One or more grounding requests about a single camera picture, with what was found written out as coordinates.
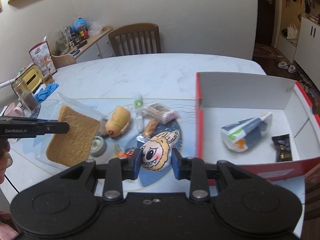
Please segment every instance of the toast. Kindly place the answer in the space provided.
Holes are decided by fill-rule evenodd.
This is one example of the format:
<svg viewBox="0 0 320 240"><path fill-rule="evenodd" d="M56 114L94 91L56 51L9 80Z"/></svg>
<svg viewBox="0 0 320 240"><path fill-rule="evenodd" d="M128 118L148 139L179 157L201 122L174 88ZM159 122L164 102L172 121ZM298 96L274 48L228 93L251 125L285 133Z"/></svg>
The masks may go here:
<svg viewBox="0 0 320 240"><path fill-rule="evenodd" d="M68 167L87 160L100 122L66 105L61 107L58 121L67 122L70 130L66 134L53 135L46 151L47 158Z"/></svg>

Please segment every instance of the white cable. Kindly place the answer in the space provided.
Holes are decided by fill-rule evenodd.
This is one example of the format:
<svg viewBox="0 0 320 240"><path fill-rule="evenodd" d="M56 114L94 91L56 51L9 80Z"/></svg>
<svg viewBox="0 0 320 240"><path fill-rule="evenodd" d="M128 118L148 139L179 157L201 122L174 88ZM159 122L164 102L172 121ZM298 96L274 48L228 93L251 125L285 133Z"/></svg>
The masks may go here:
<svg viewBox="0 0 320 240"><path fill-rule="evenodd" d="M6 87L6 86L9 86L9 85L11 85L11 84L13 84L13 82L15 82L15 78L13 78L13 79L10 79L10 80L8 80L8 81L5 81L5 82L2 82L2 83L0 83L0 89L1 88L4 88L4 87Z"/></svg>

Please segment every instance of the glass jar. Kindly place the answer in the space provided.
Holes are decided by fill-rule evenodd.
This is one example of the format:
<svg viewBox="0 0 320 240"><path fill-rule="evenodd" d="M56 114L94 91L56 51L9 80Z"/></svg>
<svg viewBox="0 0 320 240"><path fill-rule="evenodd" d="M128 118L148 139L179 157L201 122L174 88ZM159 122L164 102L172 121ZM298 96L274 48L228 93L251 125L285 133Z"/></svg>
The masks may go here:
<svg viewBox="0 0 320 240"><path fill-rule="evenodd" d="M53 77L52 77L52 75L50 73L50 70L49 70L47 64L46 63L39 64L38 67L42 72L42 76L43 76L42 81L43 81L43 83L45 85L53 84L54 83L54 79L53 79Z"/></svg>
<svg viewBox="0 0 320 240"><path fill-rule="evenodd" d="M40 104L33 96L33 93L28 88L26 82L21 77L19 77L12 84L12 87L23 102L24 106L28 108L31 113L35 114L39 110Z"/></svg>

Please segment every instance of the hot dog bun toy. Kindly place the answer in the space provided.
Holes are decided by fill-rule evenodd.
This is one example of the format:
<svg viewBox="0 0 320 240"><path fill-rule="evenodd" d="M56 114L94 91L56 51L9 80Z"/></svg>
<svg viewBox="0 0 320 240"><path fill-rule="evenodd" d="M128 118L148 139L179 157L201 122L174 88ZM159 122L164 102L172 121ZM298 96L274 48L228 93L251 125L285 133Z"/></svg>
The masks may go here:
<svg viewBox="0 0 320 240"><path fill-rule="evenodd" d="M130 112L121 106L117 106L115 112L106 123L107 134L111 137L123 134L129 126L130 119Z"/></svg>

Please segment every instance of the pink mug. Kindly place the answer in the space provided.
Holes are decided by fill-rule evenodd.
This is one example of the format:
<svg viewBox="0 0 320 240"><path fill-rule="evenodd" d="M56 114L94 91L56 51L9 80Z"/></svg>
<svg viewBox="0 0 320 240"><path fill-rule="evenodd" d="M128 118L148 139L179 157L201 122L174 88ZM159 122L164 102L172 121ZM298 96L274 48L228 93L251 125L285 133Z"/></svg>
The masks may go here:
<svg viewBox="0 0 320 240"><path fill-rule="evenodd" d="M24 112L20 107L16 107L11 103L4 112L5 116L24 117Z"/></svg>

